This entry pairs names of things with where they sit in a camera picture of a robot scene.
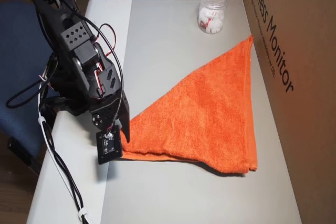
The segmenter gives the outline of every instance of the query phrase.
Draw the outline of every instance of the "cardboard box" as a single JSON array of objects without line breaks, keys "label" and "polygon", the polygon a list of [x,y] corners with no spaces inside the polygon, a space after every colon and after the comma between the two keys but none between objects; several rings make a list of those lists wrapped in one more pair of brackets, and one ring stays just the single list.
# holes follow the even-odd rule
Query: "cardboard box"
[{"label": "cardboard box", "polygon": [[335,223],[335,0],[244,5],[302,223]]}]

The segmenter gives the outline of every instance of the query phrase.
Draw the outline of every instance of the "white cable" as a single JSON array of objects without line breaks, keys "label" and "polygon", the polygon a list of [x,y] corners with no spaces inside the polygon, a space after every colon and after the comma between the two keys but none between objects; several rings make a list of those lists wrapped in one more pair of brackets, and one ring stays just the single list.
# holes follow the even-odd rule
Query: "white cable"
[{"label": "white cable", "polygon": [[53,153],[52,153],[52,151],[51,151],[51,149],[50,149],[50,146],[49,146],[49,144],[48,144],[48,140],[47,140],[46,132],[45,132],[45,130],[44,130],[44,128],[43,128],[43,124],[42,124],[42,122],[45,121],[45,119],[44,119],[43,116],[41,116],[41,112],[40,112],[40,109],[39,109],[39,107],[40,107],[40,101],[41,101],[41,94],[38,94],[38,99],[37,99],[37,101],[38,101],[38,107],[37,107],[37,108],[38,108],[38,116],[39,116],[39,118],[38,118],[38,122],[40,123],[41,129],[42,129],[42,133],[43,133],[43,137],[44,137],[44,141],[46,142],[46,145],[47,145],[47,148],[48,148],[48,152],[49,152],[49,154],[50,154],[50,157],[51,157],[52,161],[54,162],[54,165],[55,165],[56,168],[57,168],[57,171],[58,171],[59,175],[61,176],[61,178],[62,178],[64,184],[66,185],[66,187],[67,187],[67,189],[68,189],[68,191],[69,191],[71,197],[74,199],[74,196],[72,195],[72,192],[71,192],[70,185],[68,184],[67,179],[65,178],[63,172],[61,171],[61,169],[60,169],[59,166],[57,165],[57,162],[56,162],[56,160],[55,160],[55,157],[54,157],[54,155],[53,155]]},{"label": "white cable", "polygon": [[[44,70],[44,72],[43,72],[43,74],[42,74],[43,77],[45,77],[46,71],[47,71],[47,68],[45,68],[45,70]],[[73,196],[73,194],[72,194],[72,191],[71,191],[69,182],[68,182],[67,179],[65,178],[63,171],[62,171],[62,170],[60,169],[60,167],[58,166],[58,164],[57,164],[57,162],[56,162],[56,160],[55,160],[54,154],[52,153],[52,151],[51,151],[51,149],[50,149],[50,146],[49,146],[49,144],[48,144],[48,140],[47,140],[46,132],[45,132],[45,130],[44,130],[44,128],[43,128],[43,122],[45,122],[46,119],[44,118],[44,116],[41,115],[41,112],[40,112],[40,109],[39,109],[39,107],[40,107],[40,102],[41,102],[41,93],[39,93],[38,96],[37,96],[37,103],[38,103],[38,104],[37,104],[37,110],[38,110],[38,123],[39,123],[40,126],[41,126],[41,130],[42,130],[42,133],[43,133],[44,141],[46,142],[46,145],[47,145],[47,148],[48,148],[48,152],[49,152],[49,154],[50,154],[50,157],[51,157],[51,159],[52,159],[52,161],[53,161],[53,163],[54,163],[54,165],[55,165],[55,167],[56,167],[56,169],[57,169],[59,175],[61,176],[61,178],[62,178],[64,184],[66,185],[66,187],[67,187],[67,189],[68,189],[68,191],[69,191],[69,193],[70,193],[70,196],[72,197],[73,200],[75,200],[75,199],[74,199],[74,196]],[[78,212],[78,217],[80,217],[80,218],[79,218],[80,221],[82,221],[81,216],[84,215],[84,218],[89,222],[88,217],[86,216],[87,213],[88,213],[88,212],[85,210],[84,207],[81,208],[81,209],[79,210],[79,212]]]}]

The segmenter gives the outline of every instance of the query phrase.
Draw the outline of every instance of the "floor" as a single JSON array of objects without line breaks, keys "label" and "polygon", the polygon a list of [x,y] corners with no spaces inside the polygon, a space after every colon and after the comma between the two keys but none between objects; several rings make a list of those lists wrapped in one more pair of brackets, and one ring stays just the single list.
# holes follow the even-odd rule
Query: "floor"
[{"label": "floor", "polygon": [[[85,13],[88,0],[76,1]],[[7,149],[7,139],[0,132],[0,224],[21,224],[27,221],[38,177]],[[45,149],[39,157],[41,162],[44,154]]]}]

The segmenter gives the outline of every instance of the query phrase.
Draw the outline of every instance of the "glass jar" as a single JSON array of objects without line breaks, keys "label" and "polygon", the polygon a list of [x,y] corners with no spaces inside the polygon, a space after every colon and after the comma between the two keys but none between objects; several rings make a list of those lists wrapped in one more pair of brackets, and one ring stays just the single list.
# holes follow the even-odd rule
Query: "glass jar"
[{"label": "glass jar", "polygon": [[198,26],[207,34],[216,34],[224,24],[228,0],[201,0],[198,12]]}]

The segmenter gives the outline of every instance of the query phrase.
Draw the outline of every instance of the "robotic arm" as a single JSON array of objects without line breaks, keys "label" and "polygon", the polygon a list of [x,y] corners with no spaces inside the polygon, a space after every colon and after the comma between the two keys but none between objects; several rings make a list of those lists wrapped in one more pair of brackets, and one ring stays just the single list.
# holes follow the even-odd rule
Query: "robotic arm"
[{"label": "robotic arm", "polygon": [[73,115],[89,110],[93,124],[100,130],[98,163],[121,157],[120,126],[130,140],[129,105],[114,64],[78,14],[75,0],[32,1],[54,51],[47,68],[55,70],[49,73],[50,84],[61,96],[45,98],[39,109],[49,115],[55,105]]}]

